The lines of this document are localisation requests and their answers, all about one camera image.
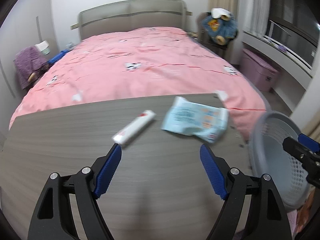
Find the white cap on nightstand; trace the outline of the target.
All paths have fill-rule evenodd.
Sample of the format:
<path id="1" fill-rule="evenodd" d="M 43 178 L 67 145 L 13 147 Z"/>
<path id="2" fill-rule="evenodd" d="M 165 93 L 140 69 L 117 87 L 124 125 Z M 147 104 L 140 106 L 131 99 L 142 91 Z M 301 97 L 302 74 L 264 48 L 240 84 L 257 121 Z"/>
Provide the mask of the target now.
<path id="1" fill-rule="evenodd" d="M 35 44 L 35 48 L 43 55 L 48 55 L 50 53 L 49 43 L 46 40 Z"/>

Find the dark chair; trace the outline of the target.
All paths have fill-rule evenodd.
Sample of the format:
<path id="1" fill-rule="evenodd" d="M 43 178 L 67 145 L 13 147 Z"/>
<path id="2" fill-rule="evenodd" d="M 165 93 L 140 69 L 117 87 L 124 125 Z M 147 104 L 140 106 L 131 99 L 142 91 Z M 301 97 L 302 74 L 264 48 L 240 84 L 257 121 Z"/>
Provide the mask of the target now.
<path id="1" fill-rule="evenodd" d="M 213 18 L 210 12 L 203 12 L 197 18 L 198 41 L 223 59 L 231 42 L 238 35 L 237 21 L 222 15 L 220 18 Z"/>

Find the light blue wet wipes pack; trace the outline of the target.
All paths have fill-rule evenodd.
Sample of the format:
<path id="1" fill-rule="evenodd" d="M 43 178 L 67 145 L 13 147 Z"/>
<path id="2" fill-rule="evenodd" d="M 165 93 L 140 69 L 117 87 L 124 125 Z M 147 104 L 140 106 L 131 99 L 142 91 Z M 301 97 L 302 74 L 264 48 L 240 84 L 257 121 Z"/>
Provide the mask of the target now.
<path id="1" fill-rule="evenodd" d="M 228 126 L 229 111 L 222 107 L 212 107 L 190 102 L 177 96 L 167 111 L 162 129 L 185 136 L 196 136 L 213 144 Z"/>

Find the white red tube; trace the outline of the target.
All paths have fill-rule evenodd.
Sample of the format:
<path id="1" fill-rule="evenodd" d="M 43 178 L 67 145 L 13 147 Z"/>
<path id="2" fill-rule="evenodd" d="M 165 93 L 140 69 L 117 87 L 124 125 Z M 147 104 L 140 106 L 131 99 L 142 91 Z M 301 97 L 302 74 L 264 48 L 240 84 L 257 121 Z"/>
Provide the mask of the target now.
<path id="1" fill-rule="evenodd" d="M 149 123 L 156 117 L 156 113 L 151 110 L 146 110 L 137 116 L 132 122 L 126 125 L 112 139 L 121 146 L 127 145 L 135 136 L 137 136 Z"/>

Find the blue item beside bed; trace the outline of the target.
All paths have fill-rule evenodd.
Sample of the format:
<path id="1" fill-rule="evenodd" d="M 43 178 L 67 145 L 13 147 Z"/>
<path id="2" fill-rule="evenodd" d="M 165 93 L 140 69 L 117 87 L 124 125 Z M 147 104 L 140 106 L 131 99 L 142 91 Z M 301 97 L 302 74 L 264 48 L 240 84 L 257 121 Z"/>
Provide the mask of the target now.
<path id="1" fill-rule="evenodd" d="M 60 59 L 62 59 L 67 53 L 69 52 L 69 50 L 62 50 L 60 51 L 57 55 L 55 55 L 54 57 L 52 57 L 51 59 L 49 59 L 47 61 L 48 64 L 54 64 L 57 61 L 59 61 Z"/>

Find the purple garment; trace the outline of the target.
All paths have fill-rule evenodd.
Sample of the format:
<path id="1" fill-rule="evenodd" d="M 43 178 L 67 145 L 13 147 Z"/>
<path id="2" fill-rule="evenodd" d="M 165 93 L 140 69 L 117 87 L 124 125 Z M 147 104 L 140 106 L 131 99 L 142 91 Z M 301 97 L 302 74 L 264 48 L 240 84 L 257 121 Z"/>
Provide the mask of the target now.
<path id="1" fill-rule="evenodd" d="M 35 46 L 27 47 L 16 54 L 14 64 L 22 89 L 30 86 L 29 78 L 34 74 L 39 77 L 40 69 L 47 63 L 44 55 Z"/>

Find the blue denim kids jacket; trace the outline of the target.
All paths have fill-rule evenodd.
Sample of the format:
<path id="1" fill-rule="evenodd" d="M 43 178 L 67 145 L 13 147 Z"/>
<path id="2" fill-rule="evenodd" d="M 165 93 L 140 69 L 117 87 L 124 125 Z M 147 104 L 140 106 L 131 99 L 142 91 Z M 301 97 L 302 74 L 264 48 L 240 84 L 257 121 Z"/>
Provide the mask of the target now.
<path id="1" fill-rule="evenodd" d="M 226 46 L 238 34 L 238 24 L 233 14 L 223 8 L 213 8 L 201 25 L 213 42 L 220 46 Z"/>

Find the pink panda print duvet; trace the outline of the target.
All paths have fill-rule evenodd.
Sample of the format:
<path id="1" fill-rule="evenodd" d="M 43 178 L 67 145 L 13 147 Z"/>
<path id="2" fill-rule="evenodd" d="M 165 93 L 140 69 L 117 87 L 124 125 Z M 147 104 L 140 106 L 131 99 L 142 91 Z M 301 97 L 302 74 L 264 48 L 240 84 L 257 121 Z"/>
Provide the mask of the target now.
<path id="1" fill-rule="evenodd" d="M 82 103 L 211 94 L 210 78 L 198 69 L 191 69 L 197 63 L 196 57 L 190 54 L 192 48 L 193 42 L 186 32 L 174 27 L 92 36 L 40 78 L 16 108 L 12 119 Z M 229 110 L 244 139 L 248 139 L 254 124 L 265 112 Z"/>

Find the pink plastic storage box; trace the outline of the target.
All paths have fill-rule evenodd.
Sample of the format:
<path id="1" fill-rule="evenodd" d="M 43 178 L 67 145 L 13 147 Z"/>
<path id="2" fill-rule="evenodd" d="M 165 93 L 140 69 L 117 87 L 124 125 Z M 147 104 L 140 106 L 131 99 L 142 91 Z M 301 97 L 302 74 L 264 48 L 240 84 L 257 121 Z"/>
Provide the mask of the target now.
<path id="1" fill-rule="evenodd" d="M 242 50 L 240 72 L 262 92 L 268 92 L 279 76 L 276 68 L 248 49 Z"/>

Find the grey upholstered bed headboard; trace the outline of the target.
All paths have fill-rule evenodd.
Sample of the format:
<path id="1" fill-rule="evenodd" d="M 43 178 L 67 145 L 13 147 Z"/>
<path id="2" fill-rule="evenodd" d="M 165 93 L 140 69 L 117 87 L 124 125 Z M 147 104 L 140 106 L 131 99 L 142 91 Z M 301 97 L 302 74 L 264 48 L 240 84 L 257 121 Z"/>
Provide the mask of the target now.
<path id="1" fill-rule="evenodd" d="M 127 0 L 84 10 L 71 29 L 78 29 L 81 40 L 91 36 L 126 32 L 145 27 L 175 27 L 185 30 L 187 10 L 183 0 Z"/>

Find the white sheer curtain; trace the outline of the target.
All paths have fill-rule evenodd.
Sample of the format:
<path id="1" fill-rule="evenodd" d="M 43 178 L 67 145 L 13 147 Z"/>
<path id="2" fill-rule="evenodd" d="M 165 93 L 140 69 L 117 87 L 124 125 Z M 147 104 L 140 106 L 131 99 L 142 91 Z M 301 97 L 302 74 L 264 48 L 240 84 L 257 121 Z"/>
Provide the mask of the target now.
<path id="1" fill-rule="evenodd" d="M 262 38 L 267 30 L 270 0 L 246 0 L 244 31 Z"/>

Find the grey blue plastic trash basket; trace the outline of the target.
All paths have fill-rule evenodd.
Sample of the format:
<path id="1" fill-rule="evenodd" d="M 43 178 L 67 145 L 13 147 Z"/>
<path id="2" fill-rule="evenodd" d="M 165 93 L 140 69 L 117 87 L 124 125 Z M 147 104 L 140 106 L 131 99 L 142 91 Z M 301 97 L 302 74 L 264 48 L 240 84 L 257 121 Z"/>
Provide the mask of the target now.
<path id="1" fill-rule="evenodd" d="M 299 209 L 309 195 L 307 172 L 301 163 L 283 150 L 287 137 L 298 139 L 301 131 L 286 115 L 264 113 L 249 135 L 248 150 L 253 175 L 267 173 L 273 179 L 287 212 Z"/>

